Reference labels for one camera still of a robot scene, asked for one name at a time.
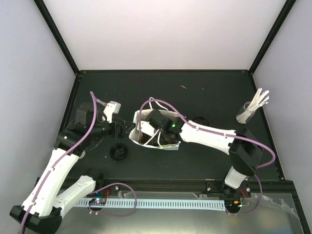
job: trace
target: black tabletop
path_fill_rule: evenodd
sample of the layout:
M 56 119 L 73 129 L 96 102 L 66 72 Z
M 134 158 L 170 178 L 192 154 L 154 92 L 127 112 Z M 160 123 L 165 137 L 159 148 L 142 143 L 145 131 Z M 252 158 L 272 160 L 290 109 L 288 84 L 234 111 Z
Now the black tabletop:
M 259 110 L 247 124 L 235 119 L 240 107 L 255 94 L 252 78 L 246 72 L 101 71 L 82 74 L 70 119 L 74 119 L 76 108 L 82 102 L 91 102 L 90 91 L 104 102 L 121 103 L 118 117 L 126 120 L 133 120 L 142 103 L 154 97 L 171 103 L 188 119 L 206 118 L 214 128 L 239 130 L 247 127 L 260 142 L 272 147 Z M 128 155 L 119 161 L 109 154 L 116 143 L 128 148 Z M 271 158 L 265 151 L 261 163 Z M 165 151 L 144 148 L 129 139 L 106 136 L 76 163 L 69 176 L 80 177 L 88 168 L 93 168 L 106 178 L 115 179 L 224 179 L 230 167 L 228 155 L 204 145 L 182 142 L 178 151 Z M 257 174 L 261 180 L 277 180 L 276 169 L 272 164 L 257 170 Z

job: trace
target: cable tray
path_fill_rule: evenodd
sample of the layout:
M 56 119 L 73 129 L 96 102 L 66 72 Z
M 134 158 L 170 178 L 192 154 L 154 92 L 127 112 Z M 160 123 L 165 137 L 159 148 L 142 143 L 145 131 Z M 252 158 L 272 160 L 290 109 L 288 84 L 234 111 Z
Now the cable tray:
M 89 207 L 92 198 L 83 198 L 75 207 Z M 134 199 L 108 198 L 106 204 L 95 204 L 98 208 L 133 208 Z M 166 199 L 138 199 L 138 209 L 182 209 L 182 210 L 215 210 L 225 211 L 224 201 L 219 200 L 166 200 Z

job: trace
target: white straw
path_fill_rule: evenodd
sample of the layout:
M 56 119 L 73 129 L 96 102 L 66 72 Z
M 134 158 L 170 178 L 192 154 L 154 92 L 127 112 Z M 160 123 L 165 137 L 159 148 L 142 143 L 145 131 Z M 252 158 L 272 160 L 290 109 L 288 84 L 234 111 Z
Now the white straw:
M 262 88 L 259 88 L 246 110 L 236 116 L 236 119 L 239 123 L 246 123 L 248 118 L 250 118 L 251 115 L 253 115 L 258 108 L 262 107 L 265 104 L 268 104 L 267 101 L 269 100 L 269 91 L 267 90 L 262 94 L 261 92 Z

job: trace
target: robotic arm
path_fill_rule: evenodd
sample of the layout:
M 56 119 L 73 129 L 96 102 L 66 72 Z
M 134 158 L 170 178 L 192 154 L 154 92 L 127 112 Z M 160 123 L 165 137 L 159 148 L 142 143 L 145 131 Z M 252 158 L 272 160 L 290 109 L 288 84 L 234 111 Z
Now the robotic arm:
M 174 143 L 178 140 L 194 142 L 228 154 L 232 161 L 232 167 L 224 179 L 223 190 L 227 195 L 234 192 L 233 189 L 238 189 L 246 177 L 255 174 L 263 153 L 262 149 L 250 142 L 225 136 L 234 135 L 256 140 L 248 129 L 243 129 L 241 132 L 238 132 L 235 130 L 211 128 L 191 120 L 189 120 L 188 123 L 190 125 L 184 123 L 184 121 L 178 117 L 170 119 L 165 117 L 159 110 L 152 110 L 146 117 L 145 123 L 142 124 L 142 132 L 146 132 L 145 129 L 150 129 L 152 127 L 154 130 L 159 129 L 161 131 L 162 137 L 167 143 Z M 199 130 L 199 128 L 221 134 L 216 135 L 204 132 Z
M 88 170 L 75 184 L 58 195 L 69 171 L 85 155 L 85 150 L 92 141 L 102 139 L 106 135 L 124 138 L 135 127 L 134 123 L 113 115 L 118 114 L 119 109 L 120 104 L 112 101 L 106 104 L 104 110 L 99 109 L 97 120 L 89 136 L 71 154 L 66 155 L 53 166 L 85 135 L 91 125 L 92 105 L 88 103 L 80 105 L 75 121 L 70 122 L 66 129 L 59 133 L 50 161 L 37 185 L 21 206 L 14 206 L 11 209 L 11 217 L 21 223 L 26 211 L 30 209 L 25 227 L 39 234 L 55 233 L 64 216 L 78 201 L 92 191 L 103 187 L 103 175 Z M 38 190 L 37 199 L 33 202 Z

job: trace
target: black lid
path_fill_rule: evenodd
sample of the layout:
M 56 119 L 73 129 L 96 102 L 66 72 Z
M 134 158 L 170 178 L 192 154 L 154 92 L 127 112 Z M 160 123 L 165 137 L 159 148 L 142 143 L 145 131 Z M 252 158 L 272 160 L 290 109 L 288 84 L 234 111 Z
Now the black lid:
M 116 144 L 111 148 L 110 154 L 114 160 L 121 160 L 127 155 L 127 147 L 124 144 Z

